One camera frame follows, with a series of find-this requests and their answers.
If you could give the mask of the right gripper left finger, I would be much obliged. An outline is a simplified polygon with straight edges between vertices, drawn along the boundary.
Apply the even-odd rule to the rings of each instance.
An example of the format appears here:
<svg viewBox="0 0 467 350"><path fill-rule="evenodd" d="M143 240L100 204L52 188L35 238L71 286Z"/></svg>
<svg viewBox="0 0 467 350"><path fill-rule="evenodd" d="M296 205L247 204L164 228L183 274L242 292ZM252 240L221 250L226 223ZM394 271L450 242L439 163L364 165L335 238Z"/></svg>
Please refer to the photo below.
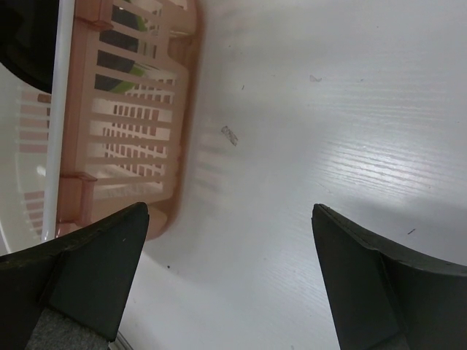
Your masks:
<svg viewBox="0 0 467 350"><path fill-rule="evenodd" d="M135 203L52 241L1 256L2 349L108 349L149 225Z"/></svg>

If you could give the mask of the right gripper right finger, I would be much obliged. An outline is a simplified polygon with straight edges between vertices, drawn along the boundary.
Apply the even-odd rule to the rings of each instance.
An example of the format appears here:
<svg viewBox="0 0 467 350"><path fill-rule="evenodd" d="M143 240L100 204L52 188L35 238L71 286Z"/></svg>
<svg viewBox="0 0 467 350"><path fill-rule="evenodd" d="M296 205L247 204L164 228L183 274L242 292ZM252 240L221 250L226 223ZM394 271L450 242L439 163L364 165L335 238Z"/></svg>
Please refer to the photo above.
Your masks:
<svg viewBox="0 0 467 350"><path fill-rule="evenodd" d="M312 230L341 349L465 349L466 267L417 252L324 204Z"/></svg>

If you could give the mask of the green plate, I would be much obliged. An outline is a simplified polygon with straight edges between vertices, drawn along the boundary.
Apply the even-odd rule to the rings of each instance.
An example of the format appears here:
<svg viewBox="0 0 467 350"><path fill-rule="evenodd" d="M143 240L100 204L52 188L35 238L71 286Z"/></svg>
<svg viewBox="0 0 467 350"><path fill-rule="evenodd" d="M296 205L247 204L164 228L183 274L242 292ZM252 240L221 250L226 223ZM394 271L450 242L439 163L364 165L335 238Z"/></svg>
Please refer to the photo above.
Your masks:
<svg viewBox="0 0 467 350"><path fill-rule="evenodd" d="M141 32L147 31L147 26L144 21L143 17L136 16L136 27ZM144 69L138 63L135 63L130 70L130 74L138 77L142 77L144 75ZM118 83L113 89L113 93L126 93L127 91L131 90L135 86L135 83L128 82L128 81L121 81Z"/></svg>

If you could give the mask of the black plate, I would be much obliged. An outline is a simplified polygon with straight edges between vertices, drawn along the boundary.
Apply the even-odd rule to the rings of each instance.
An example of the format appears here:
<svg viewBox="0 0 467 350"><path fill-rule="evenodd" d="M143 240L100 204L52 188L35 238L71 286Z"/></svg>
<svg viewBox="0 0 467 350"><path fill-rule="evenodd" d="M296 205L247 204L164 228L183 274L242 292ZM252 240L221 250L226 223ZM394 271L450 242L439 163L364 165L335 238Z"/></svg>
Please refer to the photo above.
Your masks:
<svg viewBox="0 0 467 350"><path fill-rule="evenodd" d="M112 6L112 20L122 26L138 30L136 27L136 15L126 11L121 7L115 5ZM122 34L115 30L101 32L99 39L105 44L109 44L134 53L137 52L139 46L138 39L126 34ZM134 64L135 61L133 60L122 58L118 55L101 50L98 51L97 65L100 67L130 74L130 70ZM120 79L97 74L95 78L95 89L112 91L112 89L121 81L122 80Z"/></svg>

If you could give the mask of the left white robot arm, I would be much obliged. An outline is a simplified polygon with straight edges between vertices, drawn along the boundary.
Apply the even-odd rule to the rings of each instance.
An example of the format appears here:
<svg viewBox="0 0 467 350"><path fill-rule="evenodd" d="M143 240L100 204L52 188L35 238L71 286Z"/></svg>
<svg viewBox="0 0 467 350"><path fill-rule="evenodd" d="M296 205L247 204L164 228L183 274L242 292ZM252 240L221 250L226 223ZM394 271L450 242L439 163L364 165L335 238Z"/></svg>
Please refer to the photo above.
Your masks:
<svg viewBox="0 0 467 350"><path fill-rule="evenodd" d="M1 2L1 64L18 79L52 92L59 2Z"/></svg>

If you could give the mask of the pink white dish rack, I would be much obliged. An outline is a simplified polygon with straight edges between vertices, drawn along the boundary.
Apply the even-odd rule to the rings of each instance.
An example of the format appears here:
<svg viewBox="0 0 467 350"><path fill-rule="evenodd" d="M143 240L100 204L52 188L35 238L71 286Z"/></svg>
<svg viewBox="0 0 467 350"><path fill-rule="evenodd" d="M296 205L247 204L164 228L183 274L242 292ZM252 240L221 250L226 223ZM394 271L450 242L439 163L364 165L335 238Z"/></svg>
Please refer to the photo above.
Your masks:
<svg viewBox="0 0 467 350"><path fill-rule="evenodd" d="M45 93L1 64L1 243L16 252L133 203L148 205L147 238L174 219L198 58L196 1L58 1L53 86ZM117 24L112 6L144 18ZM115 30L137 52L100 41ZM98 51L135 61L142 77L97 65ZM135 83L95 89L100 74Z"/></svg>

